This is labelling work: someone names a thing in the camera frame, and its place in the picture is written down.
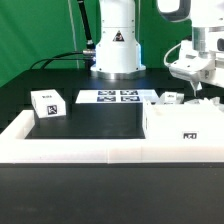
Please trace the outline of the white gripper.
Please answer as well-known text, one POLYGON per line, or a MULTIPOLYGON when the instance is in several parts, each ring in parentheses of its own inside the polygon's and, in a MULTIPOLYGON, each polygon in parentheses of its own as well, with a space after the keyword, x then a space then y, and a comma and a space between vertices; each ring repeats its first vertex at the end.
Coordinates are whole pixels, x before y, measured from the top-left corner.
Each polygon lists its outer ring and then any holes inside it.
POLYGON ((179 58, 169 64, 173 77, 189 81, 194 96, 202 90, 201 83, 224 88, 224 52, 198 52, 188 40, 179 46, 179 58))

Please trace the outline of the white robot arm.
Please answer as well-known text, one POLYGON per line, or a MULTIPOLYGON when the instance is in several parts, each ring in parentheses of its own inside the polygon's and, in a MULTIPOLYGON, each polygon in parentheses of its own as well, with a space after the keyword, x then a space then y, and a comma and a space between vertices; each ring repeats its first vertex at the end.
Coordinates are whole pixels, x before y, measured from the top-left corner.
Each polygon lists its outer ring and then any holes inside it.
MULTIPOLYGON (((135 38, 134 0, 99 0, 101 39, 91 75, 131 79, 144 74, 141 46, 135 38)), ((176 45, 179 58, 164 65, 172 76, 198 91, 204 83, 224 88, 224 0, 156 0, 170 22, 191 22, 192 36, 176 45)))

